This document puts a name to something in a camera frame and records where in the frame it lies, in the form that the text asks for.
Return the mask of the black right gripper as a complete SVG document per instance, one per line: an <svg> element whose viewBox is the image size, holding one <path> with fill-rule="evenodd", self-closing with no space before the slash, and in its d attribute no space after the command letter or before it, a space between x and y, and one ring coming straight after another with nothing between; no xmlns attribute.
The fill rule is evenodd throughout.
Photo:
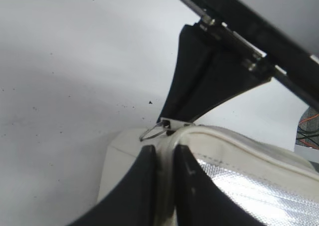
<svg viewBox="0 0 319 226"><path fill-rule="evenodd" d="M194 122L211 109L270 81L273 69L251 45L204 16L185 25L159 117Z"/></svg>

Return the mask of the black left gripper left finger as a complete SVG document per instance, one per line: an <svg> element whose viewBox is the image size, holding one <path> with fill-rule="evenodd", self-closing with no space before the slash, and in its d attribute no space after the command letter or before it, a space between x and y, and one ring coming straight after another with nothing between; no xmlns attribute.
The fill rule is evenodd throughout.
<svg viewBox="0 0 319 226"><path fill-rule="evenodd" d="M152 226L157 189L156 149L143 146L120 182L72 226Z"/></svg>

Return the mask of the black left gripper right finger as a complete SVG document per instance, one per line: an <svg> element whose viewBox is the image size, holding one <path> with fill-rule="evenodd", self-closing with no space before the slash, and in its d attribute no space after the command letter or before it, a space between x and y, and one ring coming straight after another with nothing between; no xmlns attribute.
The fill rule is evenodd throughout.
<svg viewBox="0 0 319 226"><path fill-rule="evenodd" d="M179 226L255 226L257 220L226 196L204 172L191 150L174 150L174 194Z"/></svg>

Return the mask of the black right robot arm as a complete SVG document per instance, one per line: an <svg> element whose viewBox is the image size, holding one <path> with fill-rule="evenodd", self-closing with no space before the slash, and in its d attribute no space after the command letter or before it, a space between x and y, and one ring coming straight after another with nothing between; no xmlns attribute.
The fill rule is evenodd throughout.
<svg viewBox="0 0 319 226"><path fill-rule="evenodd" d="M199 16L179 35L175 72L160 118L194 122L277 79L314 109L319 65L240 0L180 0Z"/></svg>

